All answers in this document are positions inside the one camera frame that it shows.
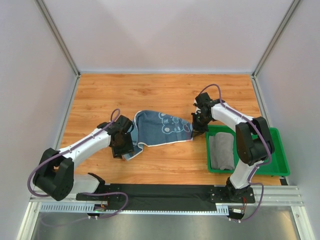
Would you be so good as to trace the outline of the grey terry towel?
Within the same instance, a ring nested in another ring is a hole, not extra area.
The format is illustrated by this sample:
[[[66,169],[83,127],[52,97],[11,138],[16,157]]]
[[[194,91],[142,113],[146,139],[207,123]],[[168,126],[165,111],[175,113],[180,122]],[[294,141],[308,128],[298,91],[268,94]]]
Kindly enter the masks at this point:
[[[211,168],[221,171],[234,170],[234,136],[227,132],[218,132],[209,136],[208,140]]]

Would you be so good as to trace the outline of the blue patterned towel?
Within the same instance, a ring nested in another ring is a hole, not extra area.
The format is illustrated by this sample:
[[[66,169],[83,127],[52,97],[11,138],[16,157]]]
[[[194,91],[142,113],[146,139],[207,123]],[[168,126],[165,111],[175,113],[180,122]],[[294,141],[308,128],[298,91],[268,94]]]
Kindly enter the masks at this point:
[[[127,161],[142,153],[145,146],[157,147],[193,139],[191,123],[163,112],[142,110],[135,114],[132,122],[133,152],[123,156]]]

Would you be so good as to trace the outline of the green plastic tray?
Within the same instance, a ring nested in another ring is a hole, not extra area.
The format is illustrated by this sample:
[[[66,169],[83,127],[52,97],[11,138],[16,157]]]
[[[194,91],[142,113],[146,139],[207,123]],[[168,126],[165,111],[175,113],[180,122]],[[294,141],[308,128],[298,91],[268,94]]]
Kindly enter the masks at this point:
[[[282,176],[287,177],[290,175],[290,168],[282,144],[281,136],[277,128],[269,128],[272,141],[274,143],[274,152],[272,153],[272,162],[268,165],[261,166],[257,171],[257,175],[266,175],[266,176]],[[210,147],[210,137],[214,137],[218,133],[227,133],[233,136],[233,163],[234,166],[237,166],[239,162],[239,156],[237,153],[236,145],[236,133],[231,130],[228,126],[225,125],[209,125],[208,132],[205,133],[206,139],[206,153],[207,153],[207,169],[210,173],[217,174],[232,174],[234,170],[221,170],[214,168],[211,164],[211,147]]]

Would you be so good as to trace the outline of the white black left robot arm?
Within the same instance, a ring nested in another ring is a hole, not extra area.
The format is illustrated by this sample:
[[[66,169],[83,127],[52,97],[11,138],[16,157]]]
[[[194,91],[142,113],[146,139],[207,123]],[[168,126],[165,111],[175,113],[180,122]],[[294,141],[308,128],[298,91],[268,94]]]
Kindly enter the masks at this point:
[[[28,185],[34,185],[42,194],[31,193],[37,197],[51,197],[56,201],[69,194],[96,196],[102,194],[105,181],[94,173],[75,174],[76,168],[89,157],[102,149],[110,148],[115,159],[132,153],[134,145],[131,132],[134,123],[120,115],[115,121],[99,124],[89,135],[81,140],[55,150],[48,148],[42,154],[39,165],[31,173]]]

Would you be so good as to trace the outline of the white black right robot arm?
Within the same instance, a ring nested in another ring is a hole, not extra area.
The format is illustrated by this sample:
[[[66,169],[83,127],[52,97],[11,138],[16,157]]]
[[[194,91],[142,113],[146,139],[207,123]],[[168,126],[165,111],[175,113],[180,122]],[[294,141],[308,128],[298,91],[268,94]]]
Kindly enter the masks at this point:
[[[222,99],[213,100],[208,93],[200,93],[194,100],[192,134],[197,137],[209,131],[211,121],[220,121],[235,132],[239,161],[225,187],[215,194],[222,200],[236,202],[249,193],[252,176],[266,159],[271,160],[275,151],[267,121],[263,117],[251,117],[230,107]]]

